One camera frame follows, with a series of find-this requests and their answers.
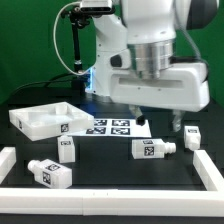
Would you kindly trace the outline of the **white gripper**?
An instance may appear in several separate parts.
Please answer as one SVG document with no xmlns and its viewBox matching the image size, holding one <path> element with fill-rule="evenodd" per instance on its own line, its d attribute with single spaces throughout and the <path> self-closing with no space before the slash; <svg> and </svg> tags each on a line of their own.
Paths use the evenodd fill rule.
<svg viewBox="0 0 224 224">
<path fill-rule="evenodd" d="M 140 126 L 145 124 L 145 117 L 139 106 L 174 110 L 172 128 L 178 132 L 181 130 L 181 111 L 198 112 L 209 103 L 206 78 L 204 63 L 175 63 L 162 70 L 159 79 L 114 74 L 109 93 L 114 102 L 130 105 L 129 110 Z"/>
</svg>

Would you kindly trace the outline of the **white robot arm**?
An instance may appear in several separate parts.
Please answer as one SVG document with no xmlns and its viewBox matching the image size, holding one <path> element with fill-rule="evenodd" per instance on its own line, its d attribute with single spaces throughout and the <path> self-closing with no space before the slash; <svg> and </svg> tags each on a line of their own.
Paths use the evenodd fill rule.
<svg viewBox="0 0 224 224">
<path fill-rule="evenodd" d="M 88 94 L 103 102 L 127 104 L 139 124 L 140 108 L 173 111 L 173 129 L 183 114 L 210 101 L 208 67 L 201 55 L 173 53 L 176 32 L 208 25 L 219 0 L 120 0 L 121 15 L 94 20 L 97 58 Z"/>
</svg>

